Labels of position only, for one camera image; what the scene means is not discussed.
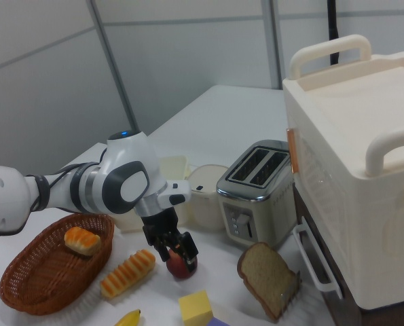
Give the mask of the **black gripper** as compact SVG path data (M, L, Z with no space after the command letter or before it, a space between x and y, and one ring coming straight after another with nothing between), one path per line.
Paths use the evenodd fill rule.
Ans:
M183 259L188 272L197 268L198 248L189 232L180 233L175 208L168 208L148 217L141 217L148 245L153 246L163 262L170 259L169 246Z

